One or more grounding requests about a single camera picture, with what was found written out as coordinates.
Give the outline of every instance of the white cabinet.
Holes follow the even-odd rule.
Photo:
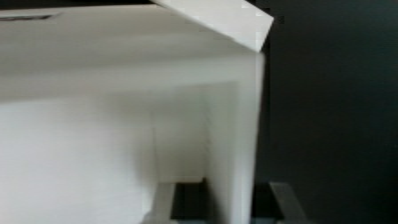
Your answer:
[[[141,224],[209,179],[250,223],[264,56],[157,6],[4,11],[0,223]]]

